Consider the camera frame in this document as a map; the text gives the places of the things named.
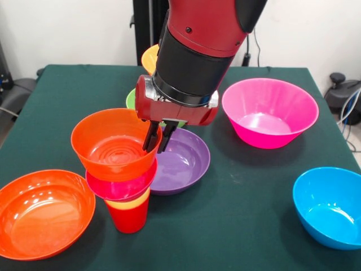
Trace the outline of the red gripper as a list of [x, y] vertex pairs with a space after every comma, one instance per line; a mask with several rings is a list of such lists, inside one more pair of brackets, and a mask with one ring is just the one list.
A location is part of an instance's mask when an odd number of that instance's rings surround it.
[[219, 95], [216, 91], [209, 104], [201, 107], [186, 107], [166, 99], [156, 90], [151, 76], [141, 75], [135, 89], [135, 109], [140, 119], [151, 120], [143, 143], [143, 150], [149, 153], [155, 148], [160, 121], [164, 121], [165, 127], [162, 130], [158, 154], [166, 150], [179, 121], [188, 125], [209, 125], [218, 112], [218, 98]]

